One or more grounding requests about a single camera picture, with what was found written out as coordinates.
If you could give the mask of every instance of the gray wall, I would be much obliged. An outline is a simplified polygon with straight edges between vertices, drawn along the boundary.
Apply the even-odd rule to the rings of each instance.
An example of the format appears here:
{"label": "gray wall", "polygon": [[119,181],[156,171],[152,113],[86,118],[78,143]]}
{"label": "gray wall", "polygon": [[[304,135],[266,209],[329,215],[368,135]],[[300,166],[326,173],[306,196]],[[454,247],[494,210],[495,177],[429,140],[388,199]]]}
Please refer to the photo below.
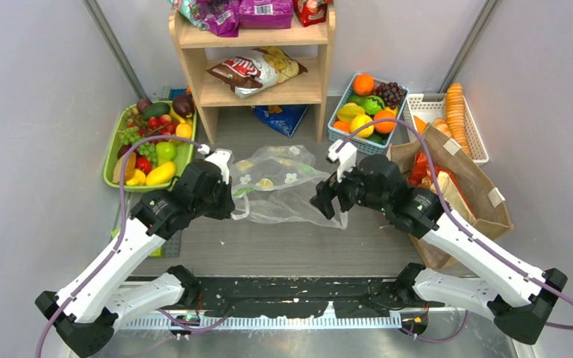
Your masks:
{"label": "gray wall", "polygon": [[[503,1],[459,80],[515,225],[500,244],[563,270],[573,297],[573,1]],[[548,328],[536,349],[573,357],[573,333]]]}
{"label": "gray wall", "polygon": [[[168,30],[166,0],[98,0],[148,94],[187,85]],[[328,92],[343,94],[355,72],[370,72],[413,91],[437,90],[483,1],[335,0],[335,52]],[[208,51],[211,58],[240,48]],[[289,47],[315,56],[316,47]]]}
{"label": "gray wall", "polygon": [[[0,357],[33,356],[34,299],[108,241],[118,204],[101,170],[134,100],[80,1],[0,1]],[[52,332],[43,356],[61,346]]]}

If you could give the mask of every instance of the bunch of grapes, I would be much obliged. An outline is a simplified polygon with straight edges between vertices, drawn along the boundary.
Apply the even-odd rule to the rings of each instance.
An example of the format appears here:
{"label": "bunch of grapes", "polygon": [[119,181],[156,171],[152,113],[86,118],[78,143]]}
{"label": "bunch of grapes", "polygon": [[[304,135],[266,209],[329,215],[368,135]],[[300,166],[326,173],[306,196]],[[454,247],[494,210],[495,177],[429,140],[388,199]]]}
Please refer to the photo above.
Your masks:
{"label": "bunch of grapes", "polygon": [[375,95],[381,97],[386,106],[392,109],[395,109],[403,103],[406,94],[407,89],[403,89],[403,87],[399,86],[396,82],[381,84],[375,89]]}
{"label": "bunch of grapes", "polygon": [[[119,140],[122,145],[133,145],[142,139],[140,133],[140,128],[135,126],[131,128],[126,128],[119,132]],[[146,157],[153,166],[157,165],[157,152],[154,150],[153,142],[146,142],[137,147],[137,153]]]}

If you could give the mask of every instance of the metal frame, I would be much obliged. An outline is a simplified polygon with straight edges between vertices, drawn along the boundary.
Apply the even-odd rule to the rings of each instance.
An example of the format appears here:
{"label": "metal frame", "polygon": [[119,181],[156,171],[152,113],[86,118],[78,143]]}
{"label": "metal frame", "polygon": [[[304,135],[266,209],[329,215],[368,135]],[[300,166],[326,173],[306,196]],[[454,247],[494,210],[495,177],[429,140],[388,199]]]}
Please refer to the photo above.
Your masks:
{"label": "metal frame", "polygon": [[124,53],[124,50],[122,50],[122,46],[119,44],[117,37],[115,37],[113,29],[111,29],[107,18],[104,16],[104,13],[102,12],[102,9],[100,8],[97,0],[82,0],[82,3],[91,14],[91,18],[100,30],[100,35],[102,35],[104,41],[106,41],[108,44],[109,49],[111,52],[113,52],[113,56],[115,56],[117,63],[122,68],[128,83],[130,83],[133,87],[133,91],[135,91],[137,97],[148,97],[144,91],[144,87],[142,87],[139,78],[137,78],[137,74],[135,73],[133,66],[131,66],[131,63],[128,61],[126,53]]}
{"label": "metal frame", "polygon": [[445,76],[445,80],[440,86],[439,93],[447,92],[447,88],[449,88],[449,86],[454,82],[454,79],[458,76],[458,73],[464,66],[467,57],[473,51],[475,44],[478,43],[478,39],[480,38],[482,31],[484,31],[486,24],[489,23],[491,16],[500,3],[501,0],[486,0],[484,2],[484,6],[477,15],[469,34],[467,35],[463,45],[460,47],[454,62],[451,64],[451,67]]}

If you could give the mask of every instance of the blue snack bag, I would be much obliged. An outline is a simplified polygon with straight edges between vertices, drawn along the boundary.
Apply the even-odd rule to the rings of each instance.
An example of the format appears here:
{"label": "blue snack bag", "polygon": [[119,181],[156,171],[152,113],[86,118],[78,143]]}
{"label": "blue snack bag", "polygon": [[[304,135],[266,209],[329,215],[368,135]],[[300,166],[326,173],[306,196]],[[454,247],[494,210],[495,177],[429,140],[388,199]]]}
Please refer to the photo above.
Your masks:
{"label": "blue snack bag", "polygon": [[281,106],[255,106],[251,107],[254,115],[264,124],[274,131],[284,134],[289,138],[293,137],[298,129],[308,105],[290,104]]}

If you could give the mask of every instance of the purple package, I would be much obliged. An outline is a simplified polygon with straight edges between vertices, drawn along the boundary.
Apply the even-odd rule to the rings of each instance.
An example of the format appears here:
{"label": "purple package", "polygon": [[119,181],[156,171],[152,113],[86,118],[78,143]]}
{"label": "purple package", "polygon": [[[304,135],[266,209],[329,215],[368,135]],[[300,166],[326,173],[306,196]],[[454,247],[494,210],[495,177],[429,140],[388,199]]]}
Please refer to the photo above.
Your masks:
{"label": "purple package", "polygon": [[207,29],[216,36],[238,37],[240,0],[196,0]]}
{"label": "purple package", "polygon": [[244,28],[291,28],[293,0],[240,0]]}

